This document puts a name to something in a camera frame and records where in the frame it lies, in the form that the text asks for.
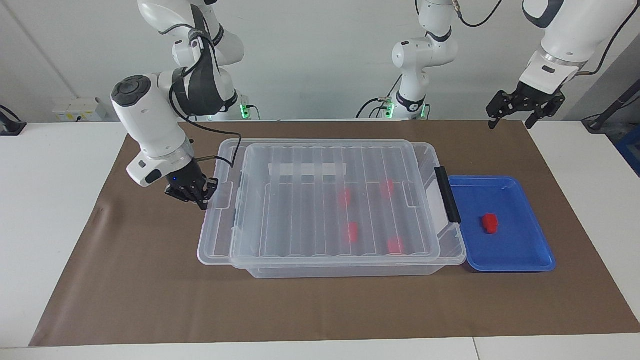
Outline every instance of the brown table covering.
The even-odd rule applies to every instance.
[[[199,156],[226,139],[182,125]],[[640,332],[640,325],[536,145],[519,122],[247,122],[246,138],[402,138],[428,142],[450,175],[518,179],[553,250],[543,274],[257,280],[204,266],[204,212],[143,189],[126,139],[31,346],[359,340]],[[204,170],[212,173],[212,163]]]

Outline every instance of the white table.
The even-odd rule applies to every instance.
[[[0,138],[0,348],[5,348],[0,359],[640,358],[640,334],[22,348],[36,329],[125,134],[119,123],[30,124],[17,138]],[[579,123],[541,122],[531,135],[640,317],[640,179],[606,137],[589,135]]]

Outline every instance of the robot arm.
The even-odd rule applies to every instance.
[[[393,50],[394,65],[403,73],[400,89],[392,94],[393,117],[418,117],[429,85],[424,69],[456,58],[458,42],[451,36],[454,15],[451,0],[422,0],[419,20],[427,35],[399,42]]]
[[[162,35],[181,37],[174,44],[174,58],[189,67],[131,76],[111,94],[118,117],[140,145],[141,152],[127,167],[131,178],[146,187],[165,177],[167,195],[195,202],[202,210],[207,209],[218,181],[202,174],[177,117],[235,114],[232,108],[241,112],[240,106],[235,106],[240,96],[220,64],[240,61],[244,48],[237,36],[222,28],[208,6],[213,2],[138,0],[140,12],[151,26]]]
[[[518,111],[533,111],[526,122],[529,129],[554,116],[565,101],[562,86],[637,8],[637,0],[524,0],[522,8],[545,36],[515,92],[500,91],[487,106],[492,129],[502,117]]]

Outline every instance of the clear plastic bin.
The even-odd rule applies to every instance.
[[[466,258],[428,144],[257,139],[237,158],[216,168],[198,247],[206,265],[257,278],[428,275]]]

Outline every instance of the blue tray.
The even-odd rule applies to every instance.
[[[481,272],[546,272],[556,259],[529,200],[512,177],[449,177],[460,215],[467,261]],[[482,217],[498,216],[498,233],[488,234]]]

